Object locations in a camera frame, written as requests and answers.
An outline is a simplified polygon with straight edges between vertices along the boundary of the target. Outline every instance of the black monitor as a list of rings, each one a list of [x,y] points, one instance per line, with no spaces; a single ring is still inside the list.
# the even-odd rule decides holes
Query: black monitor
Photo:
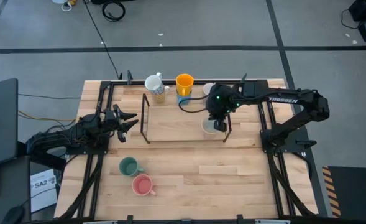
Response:
[[[17,79],[0,82],[0,163],[18,156]]]

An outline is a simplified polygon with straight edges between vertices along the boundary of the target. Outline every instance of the white sign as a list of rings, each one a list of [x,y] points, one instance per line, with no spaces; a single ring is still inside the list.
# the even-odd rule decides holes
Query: white sign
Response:
[[[31,213],[57,203],[57,193],[55,188],[57,185],[57,178],[54,175],[53,169],[32,175],[30,182],[32,197]]]

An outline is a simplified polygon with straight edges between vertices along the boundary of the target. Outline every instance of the yellow and black striped tape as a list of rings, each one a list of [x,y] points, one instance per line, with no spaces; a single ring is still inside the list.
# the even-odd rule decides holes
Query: yellow and black striped tape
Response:
[[[331,204],[332,215],[335,218],[340,218],[341,212],[339,208],[339,202],[337,202],[337,195],[333,186],[332,174],[327,166],[322,167],[322,173],[324,174],[324,180],[326,184],[327,196],[329,197],[329,203]]]

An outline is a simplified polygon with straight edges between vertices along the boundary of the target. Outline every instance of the green mug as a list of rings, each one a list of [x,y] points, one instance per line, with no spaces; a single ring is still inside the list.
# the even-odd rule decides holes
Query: green mug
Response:
[[[124,158],[119,164],[119,171],[122,175],[128,177],[134,177],[139,174],[139,172],[144,172],[143,168],[139,167],[139,163],[133,157]]]

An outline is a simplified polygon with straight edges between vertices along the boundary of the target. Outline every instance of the white mug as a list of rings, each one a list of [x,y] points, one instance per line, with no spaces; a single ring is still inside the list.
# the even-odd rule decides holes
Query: white mug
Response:
[[[150,75],[145,79],[144,83],[148,91],[153,95],[161,95],[163,91],[169,92],[169,86],[164,86],[162,83],[162,74],[158,72],[156,75]]]

